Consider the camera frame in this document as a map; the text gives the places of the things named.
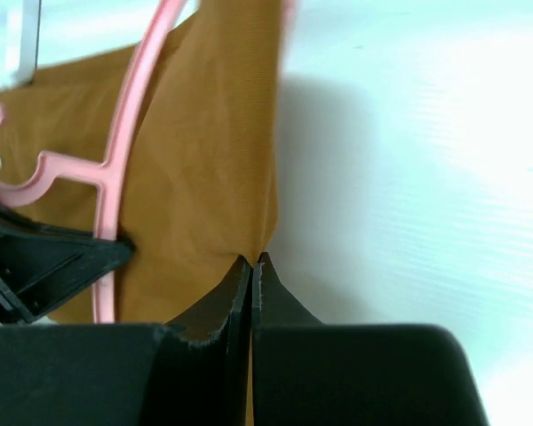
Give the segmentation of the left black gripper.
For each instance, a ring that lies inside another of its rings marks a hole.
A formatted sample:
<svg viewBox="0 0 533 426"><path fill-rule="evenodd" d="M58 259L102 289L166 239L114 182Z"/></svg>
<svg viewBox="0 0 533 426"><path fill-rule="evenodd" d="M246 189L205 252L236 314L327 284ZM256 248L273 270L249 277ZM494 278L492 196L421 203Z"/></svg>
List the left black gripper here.
<svg viewBox="0 0 533 426"><path fill-rule="evenodd" d="M32 324L127 263L130 238L47 225L0 203L0 324Z"/></svg>

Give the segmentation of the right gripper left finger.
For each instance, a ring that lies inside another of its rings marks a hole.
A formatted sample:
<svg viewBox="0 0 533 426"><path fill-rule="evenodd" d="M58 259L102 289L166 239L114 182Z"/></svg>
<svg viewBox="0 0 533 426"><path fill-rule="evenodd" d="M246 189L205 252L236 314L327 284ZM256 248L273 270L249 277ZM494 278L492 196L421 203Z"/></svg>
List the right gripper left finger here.
<svg viewBox="0 0 533 426"><path fill-rule="evenodd" d="M251 267L166 324L0 327L0 425L242 425Z"/></svg>

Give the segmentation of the brown trousers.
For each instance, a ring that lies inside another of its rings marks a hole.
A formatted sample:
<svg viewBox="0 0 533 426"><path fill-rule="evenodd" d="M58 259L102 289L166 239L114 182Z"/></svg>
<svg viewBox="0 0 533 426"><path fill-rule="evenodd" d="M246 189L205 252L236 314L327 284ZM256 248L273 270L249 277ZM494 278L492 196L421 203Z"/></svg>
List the brown trousers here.
<svg viewBox="0 0 533 426"><path fill-rule="evenodd" d="M292 1L202 1L179 21L158 6L142 41L39 71L0 92L2 180L44 150L125 154L120 228L137 252L99 320L169 320L211 291L238 257L255 262L277 220L274 121Z"/></svg>

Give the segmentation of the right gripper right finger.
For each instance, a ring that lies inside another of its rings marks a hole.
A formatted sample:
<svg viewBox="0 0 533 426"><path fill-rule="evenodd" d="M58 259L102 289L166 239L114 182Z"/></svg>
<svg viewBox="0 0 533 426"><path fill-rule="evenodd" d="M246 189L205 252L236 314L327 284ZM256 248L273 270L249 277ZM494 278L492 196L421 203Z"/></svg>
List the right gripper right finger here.
<svg viewBox="0 0 533 426"><path fill-rule="evenodd" d="M328 325L263 254L252 274L252 400L257 425L483 426L466 355L446 329Z"/></svg>

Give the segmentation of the pink plastic hanger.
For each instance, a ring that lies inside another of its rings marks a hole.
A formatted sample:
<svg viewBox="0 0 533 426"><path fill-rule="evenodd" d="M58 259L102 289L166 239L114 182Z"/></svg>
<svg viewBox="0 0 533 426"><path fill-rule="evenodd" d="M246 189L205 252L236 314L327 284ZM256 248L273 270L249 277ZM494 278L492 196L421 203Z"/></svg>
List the pink plastic hanger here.
<svg viewBox="0 0 533 426"><path fill-rule="evenodd" d="M8 207L26 206L45 195L57 178L93 185L97 189L93 235L103 242L115 241L125 171L141 102L165 38L184 5L183 1L162 1L157 6L123 79L103 161L43 151L28 181L20 185L0 181L0 202Z"/></svg>

